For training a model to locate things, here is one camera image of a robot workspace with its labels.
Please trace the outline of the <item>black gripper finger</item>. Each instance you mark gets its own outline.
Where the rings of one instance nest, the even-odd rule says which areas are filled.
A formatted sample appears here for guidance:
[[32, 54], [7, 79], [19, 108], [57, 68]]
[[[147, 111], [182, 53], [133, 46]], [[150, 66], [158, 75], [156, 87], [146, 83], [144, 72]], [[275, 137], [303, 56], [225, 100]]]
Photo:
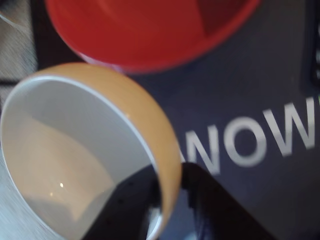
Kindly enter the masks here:
[[162, 230], [168, 222], [179, 190], [187, 191], [193, 210], [195, 231], [200, 240], [273, 240], [249, 212], [213, 178], [195, 163], [176, 163], [159, 169]]
[[148, 165], [117, 185], [86, 240], [146, 240], [151, 212], [161, 206], [157, 174]]

